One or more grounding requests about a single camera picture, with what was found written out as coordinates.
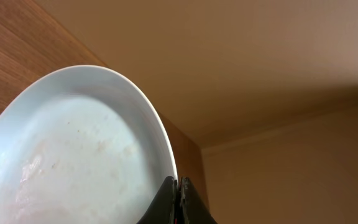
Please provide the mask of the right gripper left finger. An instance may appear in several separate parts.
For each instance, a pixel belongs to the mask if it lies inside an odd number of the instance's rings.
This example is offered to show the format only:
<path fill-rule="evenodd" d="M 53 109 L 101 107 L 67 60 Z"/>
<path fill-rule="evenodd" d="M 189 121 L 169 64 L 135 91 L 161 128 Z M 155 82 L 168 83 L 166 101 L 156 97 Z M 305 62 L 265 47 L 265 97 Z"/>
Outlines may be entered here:
<path fill-rule="evenodd" d="M 174 224 L 177 181 L 168 176 L 138 224 Z"/>

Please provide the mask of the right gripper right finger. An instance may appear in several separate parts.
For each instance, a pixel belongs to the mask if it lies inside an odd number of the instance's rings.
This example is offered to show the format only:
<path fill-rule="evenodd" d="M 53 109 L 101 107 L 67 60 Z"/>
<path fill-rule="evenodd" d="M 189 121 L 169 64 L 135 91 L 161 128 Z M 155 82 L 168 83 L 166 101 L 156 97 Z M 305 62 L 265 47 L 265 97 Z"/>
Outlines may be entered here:
<path fill-rule="evenodd" d="M 181 178 L 178 222 L 183 224 L 217 224 L 188 177 Z"/>

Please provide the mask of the light blue plate top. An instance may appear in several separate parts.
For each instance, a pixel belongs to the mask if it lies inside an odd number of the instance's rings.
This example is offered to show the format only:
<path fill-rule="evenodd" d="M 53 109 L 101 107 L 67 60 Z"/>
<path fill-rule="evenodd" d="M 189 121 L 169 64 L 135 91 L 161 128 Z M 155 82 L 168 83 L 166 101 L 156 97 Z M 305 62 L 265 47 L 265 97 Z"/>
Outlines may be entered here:
<path fill-rule="evenodd" d="M 0 115 L 0 223 L 136 223 L 169 176 L 158 113 L 108 68 L 50 73 Z"/>

